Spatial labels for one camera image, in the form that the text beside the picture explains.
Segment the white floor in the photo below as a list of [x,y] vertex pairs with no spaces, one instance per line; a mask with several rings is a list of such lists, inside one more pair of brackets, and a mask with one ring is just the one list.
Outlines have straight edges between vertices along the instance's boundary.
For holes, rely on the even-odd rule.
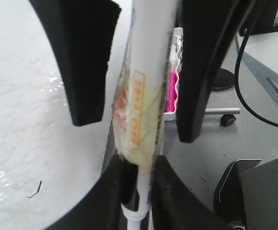
[[[72,208],[98,179],[111,117],[111,101],[123,59],[130,2],[123,7],[107,73],[101,123],[73,127],[63,83],[45,33],[27,0],[0,0],[0,230],[39,230]],[[232,70],[234,47],[225,68]],[[249,70],[241,69],[249,104],[278,122],[278,108]],[[213,93],[208,107],[238,107],[233,90]],[[191,191],[209,208],[226,166],[241,158],[264,158],[278,147],[278,128],[243,108],[233,126],[220,116],[204,119],[192,144],[166,124],[164,154]],[[36,192],[42,181],[40,192]]]

